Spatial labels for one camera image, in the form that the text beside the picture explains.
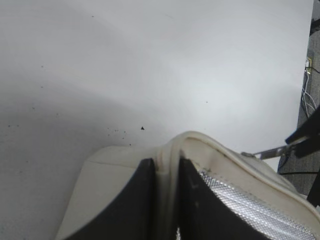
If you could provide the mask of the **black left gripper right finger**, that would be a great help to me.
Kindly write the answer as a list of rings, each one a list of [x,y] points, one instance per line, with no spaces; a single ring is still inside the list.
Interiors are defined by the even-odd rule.
[[[179,162],[183,240],[305,240],[307,229],[224,181]]]

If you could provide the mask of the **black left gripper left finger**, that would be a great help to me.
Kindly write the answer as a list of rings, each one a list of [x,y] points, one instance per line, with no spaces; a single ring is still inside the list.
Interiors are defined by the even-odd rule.
[[[155,164],[140,161],[117,197],[68,240],[149,240],[153,223]]]

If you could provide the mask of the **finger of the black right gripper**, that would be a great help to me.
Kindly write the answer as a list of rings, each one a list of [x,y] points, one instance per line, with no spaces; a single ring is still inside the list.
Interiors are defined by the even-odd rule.
[[[293,146],[297,158],[320,150],[320,107],[285,142]]]

